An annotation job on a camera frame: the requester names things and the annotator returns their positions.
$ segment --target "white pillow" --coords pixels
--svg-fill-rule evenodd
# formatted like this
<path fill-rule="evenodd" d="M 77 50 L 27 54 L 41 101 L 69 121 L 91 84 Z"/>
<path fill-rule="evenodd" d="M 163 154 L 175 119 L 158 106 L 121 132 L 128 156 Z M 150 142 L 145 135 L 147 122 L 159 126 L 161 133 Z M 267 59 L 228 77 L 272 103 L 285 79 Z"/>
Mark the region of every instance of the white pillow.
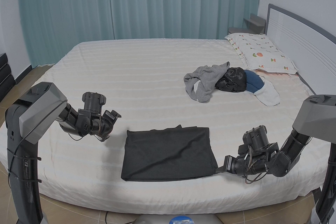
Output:
<path fill-rule="evenodd" d="M 225 37 L 249 70 L 295 74 L 297 68 L 265 34 L 232 33 Z"/>

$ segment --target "folded black cloth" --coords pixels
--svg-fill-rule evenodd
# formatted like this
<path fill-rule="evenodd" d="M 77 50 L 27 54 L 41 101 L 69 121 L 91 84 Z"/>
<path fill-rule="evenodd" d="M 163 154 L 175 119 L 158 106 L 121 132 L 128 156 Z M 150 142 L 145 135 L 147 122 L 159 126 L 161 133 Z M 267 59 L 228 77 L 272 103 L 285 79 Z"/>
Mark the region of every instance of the folded black cloth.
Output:
<path fill-rule="evenodd" d="M 215 88 L 225 92 L 243 92 L 246 90 L 246 73 L 240 67 L 230 67 L 217 81 Z"/>
<path fill-rule="evenodd" d="M 209 128 L 181 125 L 164 130 L 127 131 L 121 178 L 175 181 L 215 174 Z"/>

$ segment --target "robot logo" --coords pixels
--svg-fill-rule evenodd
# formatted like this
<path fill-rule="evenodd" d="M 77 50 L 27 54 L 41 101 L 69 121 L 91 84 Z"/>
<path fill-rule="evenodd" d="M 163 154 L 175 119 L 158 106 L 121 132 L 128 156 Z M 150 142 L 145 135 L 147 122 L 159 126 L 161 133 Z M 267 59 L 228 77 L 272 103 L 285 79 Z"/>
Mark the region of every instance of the robot logo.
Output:
<path fill-rule="evenodd" d="M 186 216 L 174 217 L 169 224 L 195 224 L 194 221 Z"/>

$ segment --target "gray sweater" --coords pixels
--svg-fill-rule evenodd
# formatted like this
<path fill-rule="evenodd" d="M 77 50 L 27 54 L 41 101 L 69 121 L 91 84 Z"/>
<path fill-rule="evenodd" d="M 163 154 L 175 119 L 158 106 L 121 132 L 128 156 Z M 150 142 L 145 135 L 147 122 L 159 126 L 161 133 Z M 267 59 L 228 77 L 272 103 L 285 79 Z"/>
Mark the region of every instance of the gray sweater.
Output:
<path fill-rule="evenodd" d="M 217 81 L 226 73 L 230 67 L 230 62 L 221 65 L 214 64 L 198 67 L 194 72 L 184 76 L 185 90 L 191 99 L 206 102 L 210 99 L 211 93 L 215 89 Z"/>

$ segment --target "white headboard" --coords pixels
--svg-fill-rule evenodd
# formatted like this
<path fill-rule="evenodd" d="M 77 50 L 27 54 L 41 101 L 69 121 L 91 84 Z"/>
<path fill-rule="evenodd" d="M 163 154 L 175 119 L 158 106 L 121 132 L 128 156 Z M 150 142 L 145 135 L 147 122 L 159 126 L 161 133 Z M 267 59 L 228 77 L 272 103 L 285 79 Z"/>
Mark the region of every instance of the white headboard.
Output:
<path fill-rule="evenodd" d="M 316 94 L 336 94 L 336 37 L 283 8 L 268 5 L 265 33 Z"/>

